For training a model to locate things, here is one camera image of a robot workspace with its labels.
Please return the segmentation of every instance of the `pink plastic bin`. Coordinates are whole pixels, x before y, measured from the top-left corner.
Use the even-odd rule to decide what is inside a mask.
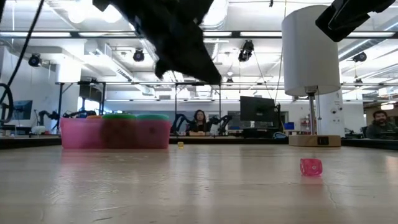
[[[136,131],[130,119],[61,118],[64,149],[135,149]]]
[[[322,161],[319,159],[301,159],[300,170],[304,176],[319,176],[323,172]]]
[[[137,120],[137,145],[141,149],[169,148],[170,128],[167,120]]]
[[[61,138],[64,149],[103,149],[102,119],[61,118]]]

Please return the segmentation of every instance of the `wooden table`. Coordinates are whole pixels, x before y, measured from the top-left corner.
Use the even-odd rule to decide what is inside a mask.
[[[302,177],[299,160],[323,161]],[[397,223],[398,152],[287,145],[0,151],[0,223]]]

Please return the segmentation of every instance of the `wooden base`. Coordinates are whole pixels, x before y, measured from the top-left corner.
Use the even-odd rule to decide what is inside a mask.
[[[290,146],[340,147],[340,136],[297,135],[289,136]]]

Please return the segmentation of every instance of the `black cable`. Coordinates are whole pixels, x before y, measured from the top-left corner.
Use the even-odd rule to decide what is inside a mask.
[[[12,84],[12,81],[14,81],[15,76],[17,75],[17,72],[18,72],[19,67],[21,66],[22,60],[24,59],[26,48],[29,44],[30,37],[32,37],[33,30],[35,29],[35,26],[36,26],[37,20],[39,19],[40,12],[42,11],[43,5],[44,5],[44,0],[40,0],[35,17],[33,18],[32,24],[30,25],[29,31],[27,33],[24,46],[22,47],[21,54],[19,55],[17,64],[15,66],[15,69],[14,69],[11,77],[10,77],[10,80],[8,81],[8,84],[6,85],[3,83],[0,83],[0,86],[3,86],[6,89],[6,91],[4,91],[4,93],[2,94],[2,97],[0,99],[0,105],[3,103],[3,101],[7,95],[8,95],[8,100],[9,100],[9,102],[8,102],[9,103],[8,117],[4,121],[3,120],[0,121],[2,123],[8,123],[12,119],[12,114],[14,112],[14,102],[12,99],[12,93],[11,93],[10,86]]]
[[[253,51],[253,54],[254,54],[254,57],[256,58],[257,67],[259,68],[259,71],[260,71],[260,74],[261,74],[261,77],[262,77],[262,81],[263,81],[263,82],[264,82],[264,84],[266,85],[266,88],[267,88],[267,92],[268,92],[269,98],[270,98],[270,99],[272,99],[271,93],[269,92],[269,89],[268,89],[268,86],[267,86],[266,79],[264,78],[264,76],[263,76],[263,74],[262,74],[262,70],[261,70],[261,67],[260,67],[259,60],[258,60],[258,58],[257,58],[257,54],[256,54],[256,52],[255,52],[255,51]]]
[[[284,18],[286,18],[286,10],[287,10],[287,0],[285,0]],[[276,99],[278,98],[280,76],[282,75],[282,62],[283,62],[283,57],[284,57],[284,46],[282,46],[282,50],[280,51],[279,78],[278,78],[278,83],[277,83],[277,86],[276,86],[275,104],[276,104]]]

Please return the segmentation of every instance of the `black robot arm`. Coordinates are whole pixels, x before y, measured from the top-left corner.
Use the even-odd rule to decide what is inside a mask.
[[[170,133],[178,135],[178,132],[180,131],[181,125],[182,125],[182,123],[184,121],[186,121],[188,124],[194,124],[195,123],[194,121],[190,121],[184,114],[176,114],[174,122],[173,122],[173,125],[172,125],[172,127],[170,129]]]
[[[334,0],[315,22],[333,41],[339,42],[366,22],[370,12],[380,13],[396,0]]]
[[[70,113],[70,114],[64,113],[64,114],[62,115],[62,117],[63,117],[63,118],[73,118],[74,116],[81,115],[81,114],[83,114],[85,118],[86,118],[87,116],[97,115],[97,114],[95,113],[95,111],[81,110],[81,111],[73,112],[73,113]]]
[[[112,4],[156,49],[155,74],[176,71],[211,85],[221,75],[203,43],[198,26],[213,0],[93,0],[104,11]]]
[[[220,122],[223,122],[222,125],[220,126],[220,135],[224,135],[226,132],[226,126],[228,123],[232,120],[232,116],[230,115],[225,115],[220,119]]]
[[[56,112],[53,111],[52,113],[49,113],[45,110],[42,110],[38,113],[39,116],[39,120],[38,120],[38,125],[39,126],[44,126],[44,115],[47,115],[48,118],[50,118],[51,120],[58,120],[60,115]],[[58,122],[56,123],[56,125],[52,128],[53,130],[58,127]]]

